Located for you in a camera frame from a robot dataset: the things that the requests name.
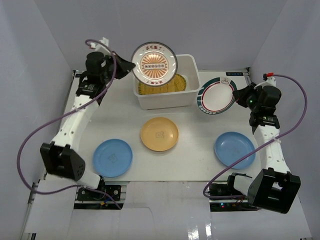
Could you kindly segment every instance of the white panel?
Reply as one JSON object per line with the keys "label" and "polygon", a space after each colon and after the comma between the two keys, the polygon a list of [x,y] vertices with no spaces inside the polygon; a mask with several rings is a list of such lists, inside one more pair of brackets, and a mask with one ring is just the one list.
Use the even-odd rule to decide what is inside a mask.
{"label": "white panel", "polygon": [[[252,80],[265,72],[289,75],[305,88],[308,109],[300,127],[282,140],[282,151],[292,174],[301,178],[299,196],[312,237],[320,239],[319,228],[319,56],[320,2],[290,0],[281,12],[252,65]],[[303,96],[291,81],[278,78],[282,99],[276,114],[280,133],[291,128],[303,110]]]}
{"label": "white panel", "polygon": [[74,210],[67,239],[212,240],[210,205],[202,186],[130,182],[122,210]]}
{"label": "white panel", "polygon": [[251,66],[286,0],[35,0],[73,69],[85,38],[110,39],[130,59],[148,41],[191,54],[199,69]]}
{"label": "white panel", "polygon": [[[69,179],[41,180],[37,190],[51,192],[72,185]],[[67,235],[77,188],[69,188],[52,195],[36,194],[25,225],[25,233]]]}
{"label": "white panel", "polygon": [[215,240],[299,240],[311,237],[298,197],[287,214],[268,210],[212,212],[211,219]]}
{"label": "white panel", "polygon": [[[72,72],[32,0],[0,1],[0,43],[0,238],[17,240],[30,194],[17,173],[18,148],[31,131],[61,114]],[[29,184],[44,168],[40,146],[56,130],[56,124],[42,130],[22,152]]]}

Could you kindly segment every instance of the plate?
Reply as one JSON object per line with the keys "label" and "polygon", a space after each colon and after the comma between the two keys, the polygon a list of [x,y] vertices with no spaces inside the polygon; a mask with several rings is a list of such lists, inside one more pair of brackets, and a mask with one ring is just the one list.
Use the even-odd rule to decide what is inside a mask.
{"label": "plate", "polygon": [[164,93],[173,93],[173,92],[181,92],[186,90],[187,81],[186,79],[180,75],[176,74],[174,78],[163,86],[148,86],[139,82],[138,84],[138,92],[139,95],[149,95],[149,94],[164,94]]}
{"label": "plate", "polygon": [[[255,150],[255,146],[245,135],[229,131],[220,135],[214,144],[214,151],[218,159],[226,166],[230,166],[243,156]],[[255,160],[256,154],[247,157],[233,169],[245,169],[249,167]]]}
{"label": "plate", "polygon": [[132,159],[133,153],[128,143],[110,139],[94,151],[93,166],[100,175],[113,178],[124,174],[130,168]]}
{"label": "plate", "polygon": [[170,82],[178,70],[175,53],[160,42],[146,42],[133,53],[131,62],[136,79],[145,85],[159,87]]}
{"label": "plate", "polygon": [[235,102],[232,92],[237,90],[234,81],[227,77],[216,77],[202,86],[196,99],[199,109],[205,114],[221,114]]}
{"label": "plate", "polygon": [[155,117],[143,125],[140,135],[147,148],[162,152],[176,145],[179,131],[177,125],[170,119]]}

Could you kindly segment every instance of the plate rim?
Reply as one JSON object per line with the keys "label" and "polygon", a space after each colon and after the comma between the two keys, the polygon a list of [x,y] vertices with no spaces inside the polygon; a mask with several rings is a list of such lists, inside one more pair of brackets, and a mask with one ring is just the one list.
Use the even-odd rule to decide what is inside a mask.
{"label": "plate rim", "polygon": [[[123,173],[121,173],[120,175],[116,175],[116,176],[107,176],[107,175],[102,174],[100,171],[98,171],[98,170],[96,169],[96,166],[95,166],[95,154],[96,154],[97,149],[98,149],[100,146],[102,146],[105,142],[112,141],[112,140],[113,140],[113,141],[114,141],[114,140],[117,140],[117,141],[121,141],[121,142],[125,143],[125,144],[129,147],[129,149],[130,149],[131,159],[130,159],[130,164],[128,165],[128,167],[125,169],[125,171],[124,171]],[[102,175],[103,177],[106,177],[106,178],[116,178],[116,177],[121,176],[122,174],[125,174],[125,173],[129,170],[129,168],[130,168],[131,165],[132,165],[133,159],[134,159],[134,153],[133,153],[133,151],[132,151],[131,146],[130,146],[126,141],[124,141],[124,140],[122,140],[122,139],[119,139],[119,138],[111,138],[111,139],[108,139],[108,140],[103,141],[102,143],[100,143],[100,144],[96,147],[96,149],[95,149],[94,152],[93,152],[93,157],[92,157],[92,158],[93,158],[93,161],[92,161],[93,168],[94,168],[94,170],[95,170],[96,172],[98,172],[100,175]]]}
{"label": "plate rim", "polygon": [[[166,150],[154,150],[154,149],[148,147],[148,146],[145,144],[145,142],[144,142],[144,140],[143,140],[143,138],[142,138],[142,131],[143,131],[143,129],[144,129],[144,126],[145,126],[149,121],[151,121],[151,120],[153,120],[153,119],[166,119],[166,120],[169,120],[170,122],[172,122],[173,125],[175,126],[176,132],[177,132],[177,137],[176,137],[176,141],[174,142],[174,144],[173,144],[170,148],[168,148],[168,149],[166,149]],[[176,124],[174,121],[172,121],[171,119],[169,119],[169,118],[167,118],[167,117],[164,117],[164,116],[156,116],[156,117],[150,118],[148,121],[146,121],[146,122],[142,125],[141,130],[140,130],[140,138],[141,138],[141,141],[142,141],[143,145],[145,145],[148,149],[150,149],[150,150],[152,150],[152,151],[155,151],[155,152],[165,152],[165,151],[168,151],[169,149],[172,149],[172,148],[177,144],[177,142],[178,142],[178,140],[179,140],[179,128],[178,128],[177,124]]]}
{"label": "plate rim", "polygon": [[199,90],[198,94],[197,94],[197,98],[196,98],[196,104],[198,106],[198,108],[201,110],[201,112],[208,114],[208,115],[216,115],[216,114],[221,114],[223,112],[225,112],[226,110],[228,110],[236,101],[235,97],[232,96],[231,102],[228,103],[228,105],[218,111],[212,111],[212,110],[208,110],[204,105],[203,105],[203,95],[206,91],[207,88],[209,88],[212,84],[214,83],[221,83],[221,78],[226,78],[228,79],[230,82],[228,83],[228,85],[231,87],[231,89],[233,89],[234,91],[238,90],[237,89],[237,85],[235,84],[235,82],[225,76],[219,76],[219,77],[215,77],[213,79],[210,79],[209,81],[207,81],[205,84],[202,85],[201,89]]}
{"label": "plate rim", "polygon": [[[246,140],[248,140],[249,144],[251,144],[251,146],[252,146],[252,151],[254,151],[254,150],[256,149],[254,143],[253,143],[246,135],[244,135],[244,134],[242,134],[242,133],[240,133],[240,132],[237,132],[237,131],[226,131],[226,132],[220,134],[220,135],[216,138],[216,140],[215,140],[215,142],[214,142],[214,153],[215,153],[216,157],[219,159],[219,161],[220,161],[223,165],[225,165],[225,166],[227,166],[227,167],[229,167],[229,166],[226,165],[226,164],[220,159],[220,157],[218,156],[216,148],[217,148],[218,138],[220,138],[220,137],[221,137],[222,135],[224,135],[224,134],[230,134],[230,133],[231,133],[231,134],[239,134],[239,135],[242,135],[242,137],[244,137]],[[253,157],[253,160],[252,160],[252,162],[251,162],[249,165],[247,165],[247,166],[245,166],[245,167],[242,167],[242,168],[238,168],[238,167],[235,167],[235,166],[237,166],[237,164],[236,164],[236,165],[233,166],[231,169],[242,170],[242,169],[245,169],[245,168],[249,167],[251,164],[254,163],[254,161],[255,161],[255,159],[256,159],[256,153],[252,154],[251,156],[248,156],[247,158],[250,158],[250,157]]]}
{"label": "plate rim", "polygon": [[[161,42],[159,42],[159,41],[147,41],[147,42],[139,45],[139,46],[134,50],[134,52],[133,52],[133,54],[132,54],[132,56],[131,56],[131,60],[130,60],[131,62],[133,61],[134,55],[136,54],[136,52],[138,51],[138,49],[140,49],[142,46],[147,45],[147,44],[160,44],[160,45],[162,45],[162,46],[165,46],[165,47],[166,47],[167,49],[169,49],[169,51],[172,53],[173,58],[174,58],[174,60],[175,60],[175,66],[176,66],[176,68],[175,68],[173,77],[172,77],[170,80],[168,80],[166,83],[164,83],[164,84],[154,86],[154,87],[161,87],[161,86],[163,86],[163,85],[168,84],[168,83],[175,77],[175,75],[177,74],[178,67],[179,67],[179,65],[178,65],[178,59],[177,59],[177,56],[176,56],[175,52],[174,52],[170,47],[168,47],[166,44],[161,43]],[[134,69],[132,70],[132,73],[133,73],[134,77],[135,77],[139,82],[145,84],[143,81],[141,81],[141,80],[137,77],[137,75],[135,74]]]}

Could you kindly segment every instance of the white plate with green rim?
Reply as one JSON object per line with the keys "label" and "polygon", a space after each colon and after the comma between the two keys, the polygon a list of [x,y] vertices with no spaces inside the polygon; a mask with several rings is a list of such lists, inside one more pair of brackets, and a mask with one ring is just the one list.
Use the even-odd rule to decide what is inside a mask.
{"label": "white plate with green rim", "polygon": [[235,97],[232,93],[235,90],[237,90],[237,85],[230,78],[216,77],[202,86],[196,103],[205,114],[221,114],[234,104]]}

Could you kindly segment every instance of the plate with orange pattern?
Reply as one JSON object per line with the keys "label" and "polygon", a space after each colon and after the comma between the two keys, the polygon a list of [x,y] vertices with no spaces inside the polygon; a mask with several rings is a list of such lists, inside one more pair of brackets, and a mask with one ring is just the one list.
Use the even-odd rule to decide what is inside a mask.
{"label": "plate with orange pattern", "polygon": [[160,42],[146,42],[133,53],[134,76],[143,84],[159,87],[169,83],[176,75],[178,61],[175,53]]}

